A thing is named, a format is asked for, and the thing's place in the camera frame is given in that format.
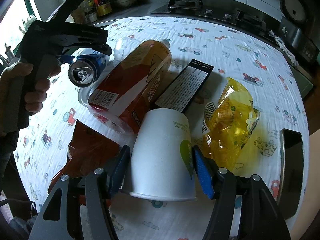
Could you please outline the person's left hand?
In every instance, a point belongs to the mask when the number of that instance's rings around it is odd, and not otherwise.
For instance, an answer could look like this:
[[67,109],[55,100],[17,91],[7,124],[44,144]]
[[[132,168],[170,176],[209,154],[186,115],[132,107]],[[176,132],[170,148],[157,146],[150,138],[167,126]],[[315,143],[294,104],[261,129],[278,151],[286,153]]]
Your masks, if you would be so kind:
[[[1,74],[1,137],[6,133],[3,131],[5,102],[11,81],[17,77],[25,77],[31,73],[33,65],[29,63],[14,63],[5,68]],[[50,88],[50,81],[48,79],[41,79],[35,84],[35,88],[25,94],[25,109],[31,113],[38,113],[42,107],[43,102],[47,98],[47,91]]]

